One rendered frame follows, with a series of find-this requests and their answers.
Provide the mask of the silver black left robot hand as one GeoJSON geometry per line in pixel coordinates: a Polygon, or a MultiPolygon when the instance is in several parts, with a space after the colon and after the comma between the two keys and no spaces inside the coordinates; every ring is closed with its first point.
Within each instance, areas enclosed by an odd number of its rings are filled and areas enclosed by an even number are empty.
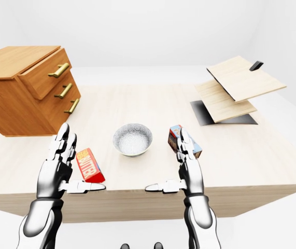
{"type": "Polygon", "coordinates": [[[37,198],[61,199],[67,193],[87,193],[105,190],[100,183],[87,183],[82,180],[70,181],[72,160],[76,155],[77,135],[70,133],[69,124],[63,123],[52,137],[49,153],[43,162],[37,181],[37,198]]]}

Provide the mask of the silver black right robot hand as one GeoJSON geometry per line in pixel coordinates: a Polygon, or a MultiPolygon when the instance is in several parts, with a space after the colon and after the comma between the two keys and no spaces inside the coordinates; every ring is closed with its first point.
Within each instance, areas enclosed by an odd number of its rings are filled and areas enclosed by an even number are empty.
{"type": "Polygon", "coordinates": [[[145,188],[146,192],[176,193],[183,190],[186,196],[204,194],[201,167],[194,155],[194,142],[185,128],[180,128],[176,145],[176,158],[179,165],[179,180],[167,180],[145,188]]]}

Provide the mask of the wooden drawer, closed, lowest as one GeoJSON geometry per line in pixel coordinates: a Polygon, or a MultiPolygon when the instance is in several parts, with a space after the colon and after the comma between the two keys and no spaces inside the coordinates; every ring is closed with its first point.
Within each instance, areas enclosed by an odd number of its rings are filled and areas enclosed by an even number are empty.
{"type": "Polygon", "coordinates": [[[64,113],[64,111],[71,107],[71,100],[80,98],[81,95],[78,94],[74,96],[67,96],[63,99],[55,98],[55,102],[51,106],[51,124],[54,129],[53,134],[57,134],[61,125],[69,118],[70,114],[64,113]]]}

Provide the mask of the patterned black and white bowl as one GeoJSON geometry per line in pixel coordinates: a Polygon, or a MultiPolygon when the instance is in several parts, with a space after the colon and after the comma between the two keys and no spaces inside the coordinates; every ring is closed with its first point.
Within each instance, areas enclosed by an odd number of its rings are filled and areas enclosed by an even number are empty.
{"type": "Polygon", "coordinates": [[[128,123],[114,133],[112,142],[122,155],[136,157],[148,150],[152,139],[152,132],[146,126],[139,123],[128,123]]]}

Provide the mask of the wooden drawer, closed, mid-height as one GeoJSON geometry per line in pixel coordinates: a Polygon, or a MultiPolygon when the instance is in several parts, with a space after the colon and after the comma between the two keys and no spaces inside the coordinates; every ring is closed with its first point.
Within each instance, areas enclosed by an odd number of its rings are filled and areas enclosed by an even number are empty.
{"type": "Polygon", "coordinates": [[[37,105],[46,116],[58,116],[63,115],[65,110],[69,110],[73,104],[72,101],[79,98],[80,92],[69,72],[42,100],[37,100],[37,105]],[[67,94],[63,98],[58,97],[69,84],[72,86],[67,94]]]}

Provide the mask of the wooden cabinet with drawers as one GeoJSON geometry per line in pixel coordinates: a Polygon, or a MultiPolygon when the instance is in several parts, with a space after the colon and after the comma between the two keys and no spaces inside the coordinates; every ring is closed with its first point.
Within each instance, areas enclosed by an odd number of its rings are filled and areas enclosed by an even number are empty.
{"type": "Polygon", "coordinates": [[[18,75],[50,56],[61,46],[8,46],[0,49],[0,134],[53,135],[46,116],[18,75]]]}

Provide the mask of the wooden drawer standing ajar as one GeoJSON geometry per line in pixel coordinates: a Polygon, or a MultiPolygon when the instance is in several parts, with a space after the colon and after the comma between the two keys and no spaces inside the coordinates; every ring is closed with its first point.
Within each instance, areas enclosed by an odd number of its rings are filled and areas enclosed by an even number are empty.
{"type": "Polygon", "coordinates": [[[29,70],[18,75],[18,78],[25,84],[30,94],[38,100],[42,100],[59,82],[64,75],[72,68],[64,48],[46,57],[29,70]],[[48,73],[54,73],[58,65],[69,63],[70,67],[59,77],[49,77],[48,73]]]}

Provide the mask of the red butter box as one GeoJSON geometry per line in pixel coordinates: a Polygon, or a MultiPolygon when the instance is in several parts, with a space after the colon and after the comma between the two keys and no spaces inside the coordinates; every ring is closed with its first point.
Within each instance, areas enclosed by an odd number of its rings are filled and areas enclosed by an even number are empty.
{"type": "Polygon", "coordinates": [[[105,181],[105,177],[98,166],[91,149],[86,148],[76,153],[76,160],[85,182],[103,183],[105,181]]]}

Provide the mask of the blue and brown food box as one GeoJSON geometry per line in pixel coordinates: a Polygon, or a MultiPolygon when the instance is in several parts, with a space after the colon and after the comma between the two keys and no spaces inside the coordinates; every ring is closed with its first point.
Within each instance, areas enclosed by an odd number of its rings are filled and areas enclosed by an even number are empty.
{"type": "MultiPolygon", "coordinates": [[[[169,135],[168,135],[168,144],[170,145],[170,147],[172,148],[172,150],[176,153],[177,152],[177,139],[180,137],[180,129],[182,128],[181,125],[175,125],[170,127],[169,130],[169,135]]],[[[189,137],[192,139],[193,141],[193,146],[194,146],[194,156],[196,158],[199,158],[199,156],[202,153],[202,148],[200,147],[200,145],[198,145],[195,140],[189,135],[189,137]]]]}

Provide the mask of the small pale wooden board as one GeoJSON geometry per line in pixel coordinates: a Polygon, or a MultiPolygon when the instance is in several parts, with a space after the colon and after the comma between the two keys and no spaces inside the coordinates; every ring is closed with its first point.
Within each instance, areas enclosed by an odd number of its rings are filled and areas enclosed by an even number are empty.
{"type": "Polygon", "coordinates": [[[257,111],[249,101],[236,103],[214,79],[197,84],[195,88],[214,122],[225,121],[257,111]]]}

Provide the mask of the large pale wooden board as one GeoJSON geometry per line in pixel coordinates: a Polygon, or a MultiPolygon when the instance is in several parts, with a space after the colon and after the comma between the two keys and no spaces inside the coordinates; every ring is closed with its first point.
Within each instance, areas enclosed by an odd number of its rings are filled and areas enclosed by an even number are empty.
{"type": "Polygon", "coordinates": [[[251,71],[252,66],[251,62],[236,56],[207,70],[236,103],[286,87],[262,69],[251,71]]]}

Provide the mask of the small black block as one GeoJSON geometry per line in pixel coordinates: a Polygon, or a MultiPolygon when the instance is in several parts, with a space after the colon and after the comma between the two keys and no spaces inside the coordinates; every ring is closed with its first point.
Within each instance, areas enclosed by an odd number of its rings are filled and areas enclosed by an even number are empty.
{"type": "Polygon", "coordinates": [[[250,67],[250,71],[253,72],[253,71],[256,71],[258,70],[264,63],[261,62],[261,61],[256,61],[251,67],[250,67]]]}

